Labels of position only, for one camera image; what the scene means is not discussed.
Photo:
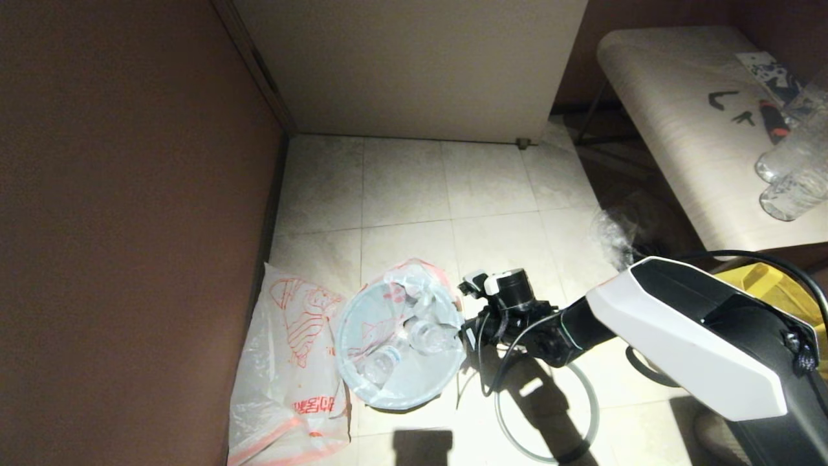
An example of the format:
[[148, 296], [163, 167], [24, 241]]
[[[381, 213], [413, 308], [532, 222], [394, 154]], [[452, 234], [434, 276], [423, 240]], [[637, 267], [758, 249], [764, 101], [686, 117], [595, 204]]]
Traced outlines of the blue printed paper sheet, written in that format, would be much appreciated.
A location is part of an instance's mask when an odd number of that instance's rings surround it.
[[736, 59], [780, 107], [792, 103], [802, 91], [798, 77], [766, 51], [736, 53]]

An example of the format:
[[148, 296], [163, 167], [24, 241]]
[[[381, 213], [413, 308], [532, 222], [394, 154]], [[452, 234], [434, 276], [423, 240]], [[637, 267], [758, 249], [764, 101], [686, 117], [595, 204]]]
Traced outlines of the flat red-printed plastic bag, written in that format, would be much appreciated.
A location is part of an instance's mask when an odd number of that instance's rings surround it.
[[226, 466], [298, 466], [350, 444], [334, 334], [343, 296], [269, 263], [230, 400]]

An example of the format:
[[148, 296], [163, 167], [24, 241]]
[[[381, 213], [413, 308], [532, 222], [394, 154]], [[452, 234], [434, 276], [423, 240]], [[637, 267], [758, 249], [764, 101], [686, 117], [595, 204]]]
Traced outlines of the clear plastic water bottle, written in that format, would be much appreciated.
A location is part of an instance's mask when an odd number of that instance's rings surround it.
[[760, 207], [779, 221], [795, 221], [828, 203], [828, 165], [803, 167], [772, 183], [758, 198]]
[[790, 135], [758, 157], [754, 165], [757, 176], [766, 183], [774, 183], [828, 151], [828, 63], [780, 111]]

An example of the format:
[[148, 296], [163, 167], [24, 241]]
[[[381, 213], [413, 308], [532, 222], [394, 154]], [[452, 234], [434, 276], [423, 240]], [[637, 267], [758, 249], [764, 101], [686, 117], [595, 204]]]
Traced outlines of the yellow fabric tote bag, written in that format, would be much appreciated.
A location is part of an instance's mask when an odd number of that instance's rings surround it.
[[828, 331], [815, 298], [804, 286], [766, 263], [751, 263], [717, 272], [715, 276], [811, 325], [817, 333], [819, 343], [818, 372], [828, 384]]

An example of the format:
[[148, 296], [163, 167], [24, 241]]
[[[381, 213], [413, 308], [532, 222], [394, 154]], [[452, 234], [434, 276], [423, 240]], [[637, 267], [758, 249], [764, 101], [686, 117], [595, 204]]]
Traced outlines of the crumpled clear plastic wrap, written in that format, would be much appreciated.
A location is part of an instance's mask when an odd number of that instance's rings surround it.
[[640, 212], [629, 206], [599, 210], [591, 223], [591, 239], [618, 272], [658, 251]]

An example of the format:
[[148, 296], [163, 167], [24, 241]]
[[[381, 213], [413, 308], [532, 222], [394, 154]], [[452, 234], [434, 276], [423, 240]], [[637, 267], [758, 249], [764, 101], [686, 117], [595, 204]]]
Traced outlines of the red-printed bag holding bottles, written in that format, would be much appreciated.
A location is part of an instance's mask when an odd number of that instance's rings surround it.
[[[416, 318], [456, 329], [455, 347], [425, 355], [408, 342], [404, 324]], [[414, 258], [367, 283], [343, 310], [335, 333], [336, 363], [347, 386], [367, 404], [408, 409], [441, 394], [466, 359], [461, 338], [464, 318], [446, 272]], [[385, 345], [397, 347], [401, 362], [382, 387], [364, 379], [361, 361]]]

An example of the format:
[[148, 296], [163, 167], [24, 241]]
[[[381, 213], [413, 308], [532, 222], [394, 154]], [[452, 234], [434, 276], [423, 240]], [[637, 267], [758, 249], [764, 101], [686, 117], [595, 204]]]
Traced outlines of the white cabinet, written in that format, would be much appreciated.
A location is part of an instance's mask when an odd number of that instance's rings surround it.
[[232, 0], [300, 133], [536, 145], [589, 0]]

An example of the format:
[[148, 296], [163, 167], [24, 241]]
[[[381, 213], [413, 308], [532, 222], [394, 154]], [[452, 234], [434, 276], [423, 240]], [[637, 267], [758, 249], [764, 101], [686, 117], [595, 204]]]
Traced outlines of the clear crushed plastic bottle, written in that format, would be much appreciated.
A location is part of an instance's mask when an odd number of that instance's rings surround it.
[[387, 383], [401, 359], [402, 354], [397, 347], [385, 345], [365, 357], [357, 366], [357, 370], [371, 384], [382, 387]]

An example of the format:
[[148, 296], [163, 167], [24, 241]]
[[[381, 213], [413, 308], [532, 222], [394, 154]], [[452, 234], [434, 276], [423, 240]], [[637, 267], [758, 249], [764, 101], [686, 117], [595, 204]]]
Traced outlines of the white wood-grain table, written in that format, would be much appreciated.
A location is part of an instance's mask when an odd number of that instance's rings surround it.
[[704, 247], [828, 243], [828, 203], [791, 222], [758, 203], [766, 92], [737, 59], [755, 50], [733, 27], [636, 28], [606, 34], [596, 57]]

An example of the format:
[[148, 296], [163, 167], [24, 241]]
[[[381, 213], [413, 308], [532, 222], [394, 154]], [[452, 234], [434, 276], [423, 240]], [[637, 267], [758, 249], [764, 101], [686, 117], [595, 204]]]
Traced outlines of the beige ribbed cylinder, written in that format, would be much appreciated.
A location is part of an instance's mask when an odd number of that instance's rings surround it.
[[721, 466], [754, 466], [725, 419], [713, 411], [702, 409], [696, 413], [693, 433], [701, 447]]

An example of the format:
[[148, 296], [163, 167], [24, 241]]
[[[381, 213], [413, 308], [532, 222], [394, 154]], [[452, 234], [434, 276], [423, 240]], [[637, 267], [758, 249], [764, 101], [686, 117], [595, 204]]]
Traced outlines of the red and black tool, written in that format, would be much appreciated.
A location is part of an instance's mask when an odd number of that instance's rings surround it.
[[785, 121], [780, 109], [770, 100], [758, 100], [758, 109], [762, 115], [764, 129], [768, 133], [769, 141], [773, 145], [780, 144], [790, 135], [789, 125]]

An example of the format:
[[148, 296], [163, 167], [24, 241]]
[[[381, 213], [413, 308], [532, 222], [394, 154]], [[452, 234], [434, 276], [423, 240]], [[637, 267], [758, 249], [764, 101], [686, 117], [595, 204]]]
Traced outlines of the black trash bin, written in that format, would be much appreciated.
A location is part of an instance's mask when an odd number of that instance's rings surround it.
[[346, 385], [346, 389], [348, 390], [348, 394], [351, 396], [352, 400], [357, 402], [358, 405], [362, 407], [363, 410], [373, 411], [376, 413], [381, 413], [384, 415], [392, 415], [392, 416], [403, 416], [415, 413], [417, 411], [423, 410], [431, 410], [431, 411], [446, 411], [446, 412], [457, 412], [459, 411], [459, 404], [457, 403], [456, 397], [450, 397], [452, 393], [441, 393], [435, 396], [433, 399], [423, 402], [418, 405], [414, 405], [409, 407], [408, 409], [387, 409], [387, 408], [378, 408], [373, 405], [367, 404], [360, 396], [356, 394], [352, 387]]

